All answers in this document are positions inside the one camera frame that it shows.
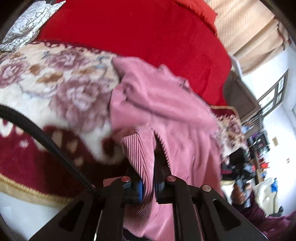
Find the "person's right hand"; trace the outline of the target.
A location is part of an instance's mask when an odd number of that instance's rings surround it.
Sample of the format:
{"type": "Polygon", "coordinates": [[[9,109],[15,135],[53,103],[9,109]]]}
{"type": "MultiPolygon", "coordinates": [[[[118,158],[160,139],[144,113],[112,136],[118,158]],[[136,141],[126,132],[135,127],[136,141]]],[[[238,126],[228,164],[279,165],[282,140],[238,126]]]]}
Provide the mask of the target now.
{"type": "Polygon", "coordinates": [[[239,186],[235,183],[231,193],[232,205],[242,205],[245,204],[250,197],[252,188],[249,183],[244,186],[245,190],[241,191],[239,186]]]}

